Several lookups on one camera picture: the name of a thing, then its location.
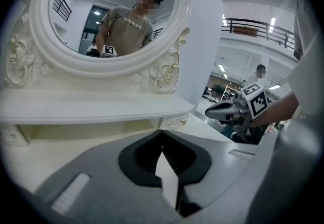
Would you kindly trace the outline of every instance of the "carved rose decoration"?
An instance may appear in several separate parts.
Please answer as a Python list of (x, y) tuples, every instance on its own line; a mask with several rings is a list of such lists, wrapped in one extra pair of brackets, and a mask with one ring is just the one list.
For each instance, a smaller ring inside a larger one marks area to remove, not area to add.
[(29, 34), (30, 0), (22, 1), (25, 8), (14, 26), (6, 57), (6, 80), (17, 86), (25, 85), (30, 75), (38, 82), (42, 75), (47, 76), (52, 72), (44, 59), (35, 52), (34, 41)]
[(180, 34), (178, 49), (170, 48), (150, 69), (134, 74), (133, 81), (141, 83), (144, 88), (152, 86), (156, 93), (173, 93), (179, 75), (179, 46), (186, 43), (183, 37), (188, 33), (189, 28), (185, 28)]

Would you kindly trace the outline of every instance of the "ornate mirror frame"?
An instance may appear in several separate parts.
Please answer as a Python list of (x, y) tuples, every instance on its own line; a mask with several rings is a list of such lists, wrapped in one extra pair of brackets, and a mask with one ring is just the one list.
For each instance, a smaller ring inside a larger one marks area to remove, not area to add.
[(23, 86), (29, 75), (38, 81), (42, 74), (50, 74), (54, 68), (75, 76), (91, 78), (127, 74), (133, 74), (135, 82), (147, 78), (158, 81), (160, 78), (160, 84), (156, 83), (160, 90), (164, 88), (165, 81), (168, 82), (169, 90), (170, 86), (175, 85), (179, 73), (178, 47), (185, 43), (183, 36), (189, 33), (186, 26), (190, 0), (175, 0), (170, 24), (154, 42), (131, 55), (109, 59), (79, 54), (58, 39), (49, 16), (49, 9), (52, 7), (50, 3), (53, 0), (24, 2), (25, 9), (15, 24), (7, 52), (7, 81), (13, 85)]

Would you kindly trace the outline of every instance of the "white vanity table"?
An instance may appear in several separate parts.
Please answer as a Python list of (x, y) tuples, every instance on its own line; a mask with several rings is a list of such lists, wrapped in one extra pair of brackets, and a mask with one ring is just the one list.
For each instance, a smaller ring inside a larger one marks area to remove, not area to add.
[(156, 129), (231, 142), (174, 94), (190, 0), (175, 0), (170, 24), (153, 43), (109, 59), (81, 55), (57, 38), (53, 0), (23, 1), (6, 40), (0, 110), (4, 163), (14, 182), (33, 193), (87, 149)]

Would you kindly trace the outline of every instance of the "balcony railing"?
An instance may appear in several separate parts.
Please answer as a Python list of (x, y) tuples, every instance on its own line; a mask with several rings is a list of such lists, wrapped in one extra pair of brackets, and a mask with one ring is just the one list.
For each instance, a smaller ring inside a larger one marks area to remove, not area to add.
[(160, 35), (160, 33), (162, 32), (163, 29), (164, 28), (160, 28), (160, 29), (153, 31), (153, 39), (155, 39), (158, 35)]
[(295, 48), (294, 34), (289, 30), (256, 20), (233, 18), (226, 18), (225, 20), (227, 25), (223, 23), (222, 31), (255, 38), (265, 38), (267, 41), (276, 42), (287, 49), (294, 50)]
[(53, 9), (65, 20), (67, 21), (70, 17), (72, 10), (65, 0), (54, 0)]

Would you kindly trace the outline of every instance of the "black opening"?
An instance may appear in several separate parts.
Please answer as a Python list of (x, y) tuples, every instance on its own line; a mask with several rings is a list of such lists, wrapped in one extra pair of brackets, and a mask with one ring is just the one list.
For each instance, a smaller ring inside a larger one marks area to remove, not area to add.
[(135, 184), (162, 188), (161, 179), (155, 175), (161, 152), (179, 178), (176, 209), (183, 216), (197, 212), (200, 207), (187, 200), (183, 188), (200, 182), (209, 170), (212, 159), (205, 149), (171, 132), (157, 130), (125, 147), (119, 155), (118, 164)]

